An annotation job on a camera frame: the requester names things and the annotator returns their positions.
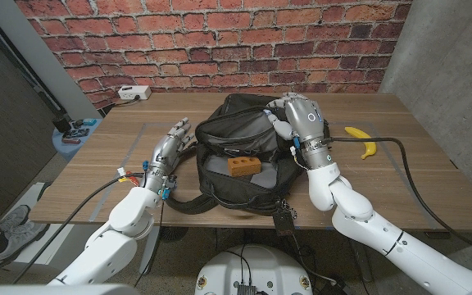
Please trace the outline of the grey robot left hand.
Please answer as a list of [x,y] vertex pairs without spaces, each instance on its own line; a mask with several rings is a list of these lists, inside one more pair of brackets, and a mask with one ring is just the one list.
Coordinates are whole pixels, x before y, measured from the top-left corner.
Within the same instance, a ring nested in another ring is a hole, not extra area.
[[184,117],[157,143],[143,177],[142,188],[154,193],[162,190],[165,178],[174,171],[179,164],[181,152],[194,138],[190,129],[188,117]]

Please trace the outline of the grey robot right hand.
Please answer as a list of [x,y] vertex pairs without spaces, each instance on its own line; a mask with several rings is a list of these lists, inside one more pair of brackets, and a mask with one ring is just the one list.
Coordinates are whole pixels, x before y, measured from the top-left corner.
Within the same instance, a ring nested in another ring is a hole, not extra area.
[[325,121],[317,102],[300,93],[285,93],[263,112],[281,138],[297,138],[304,152],[320,152],[325,146]]

